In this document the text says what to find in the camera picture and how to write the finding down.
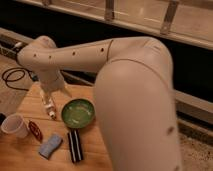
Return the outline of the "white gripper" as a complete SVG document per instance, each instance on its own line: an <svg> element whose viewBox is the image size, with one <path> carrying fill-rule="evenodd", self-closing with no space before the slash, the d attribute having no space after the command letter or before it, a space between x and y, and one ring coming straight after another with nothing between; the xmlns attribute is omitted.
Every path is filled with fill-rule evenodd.
<svg viewBox="0 0 213 171"><path fill-rule="evenodd" d="M65 88L64 78L62 75L59 75L53 79L40 79L40 87L46 94L63 90Z"/></svg>

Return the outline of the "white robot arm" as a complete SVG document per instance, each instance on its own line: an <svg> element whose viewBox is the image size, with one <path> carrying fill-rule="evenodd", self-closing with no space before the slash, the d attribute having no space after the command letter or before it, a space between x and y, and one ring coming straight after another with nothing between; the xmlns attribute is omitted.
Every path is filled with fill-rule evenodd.
<svg viewBox="0 0 213 171"><path fill-rule="evenodd" d="M40 36L17 60L48 94L64 87L62 70L96 74L96 116L113 171L183 171L172 57L159 40L112 38L58 48Z"/></svg>

